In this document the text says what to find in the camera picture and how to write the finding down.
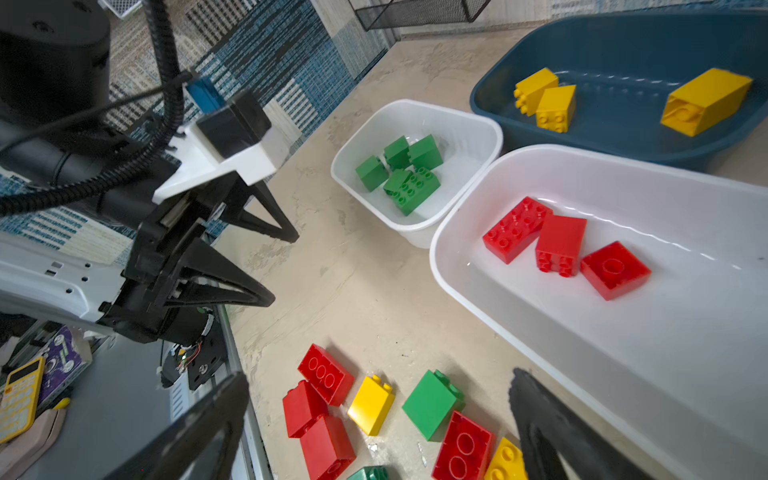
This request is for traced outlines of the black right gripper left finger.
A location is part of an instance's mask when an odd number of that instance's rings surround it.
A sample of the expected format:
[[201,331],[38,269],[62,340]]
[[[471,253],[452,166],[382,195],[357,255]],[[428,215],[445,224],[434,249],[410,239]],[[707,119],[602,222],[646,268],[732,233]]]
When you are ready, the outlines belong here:
[[228,479],[248,402],[246,376],[228,376],[107,477],[181,479],[190,473],[193,479]]

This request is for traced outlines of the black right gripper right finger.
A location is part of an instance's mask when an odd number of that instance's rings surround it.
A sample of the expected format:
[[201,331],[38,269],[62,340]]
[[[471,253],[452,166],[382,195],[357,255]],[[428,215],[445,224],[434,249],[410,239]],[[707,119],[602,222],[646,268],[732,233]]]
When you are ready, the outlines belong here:
[[647,479],[531,373],[515,368],[509,405],[530,479],[566,479],[563,462],[581,479]]

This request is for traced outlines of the small yellow lego brick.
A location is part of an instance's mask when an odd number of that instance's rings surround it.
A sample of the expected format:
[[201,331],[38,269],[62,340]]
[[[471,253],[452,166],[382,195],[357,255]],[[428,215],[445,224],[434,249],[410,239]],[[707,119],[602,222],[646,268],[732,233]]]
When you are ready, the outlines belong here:
[[485,480],[527,480],[522,451],[502,438],[486,470]]

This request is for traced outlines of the small red lego brick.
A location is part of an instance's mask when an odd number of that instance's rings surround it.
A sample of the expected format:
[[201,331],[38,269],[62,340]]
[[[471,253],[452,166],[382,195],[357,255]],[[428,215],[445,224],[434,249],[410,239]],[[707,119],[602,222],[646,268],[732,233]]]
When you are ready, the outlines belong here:
[[581,260],[580,271],[606,301],[638,289],[652,274],[652,270],[620,241],[585,256]]

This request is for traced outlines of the long green lego brick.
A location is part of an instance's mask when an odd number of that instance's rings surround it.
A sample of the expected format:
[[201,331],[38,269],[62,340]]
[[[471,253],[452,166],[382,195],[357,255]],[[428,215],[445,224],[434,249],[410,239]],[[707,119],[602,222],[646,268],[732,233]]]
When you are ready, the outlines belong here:
[[405,216],[408,216],[435,193],[440,186],[440,181],[435,173],[431,170],[420,169],[412,171],[408,182],[390,198],[395,206]]
[[356,471],[348,480],[388,480],[389,473],[385,466],[367,466]]

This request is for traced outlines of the long red lego brick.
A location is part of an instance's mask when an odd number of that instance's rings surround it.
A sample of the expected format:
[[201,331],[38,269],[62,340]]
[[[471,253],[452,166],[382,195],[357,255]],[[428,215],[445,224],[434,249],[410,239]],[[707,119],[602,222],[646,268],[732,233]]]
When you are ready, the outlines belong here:
[[483,236],[484,245],[509,264],[538,238],[544,221],[552,214],[551,208],[524,197]]

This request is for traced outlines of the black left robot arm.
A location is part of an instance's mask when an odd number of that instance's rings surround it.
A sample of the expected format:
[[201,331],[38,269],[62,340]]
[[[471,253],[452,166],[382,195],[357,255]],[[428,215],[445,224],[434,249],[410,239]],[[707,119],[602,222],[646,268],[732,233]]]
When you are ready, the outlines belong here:
[[110,127],[110,23],[94,1],[1,5],[1,165],[33,184],[5,217],[71,207],[132,229],[124,267],[1,240],[1,309],[139,343],[194,343],[204,308],[267,307],[274,294],[205,242],[213,217],[293,243],[266,180],[288,155],[257,98],[220,99],[181,69],[162,1],[143,5],[163,99],[146,141]]

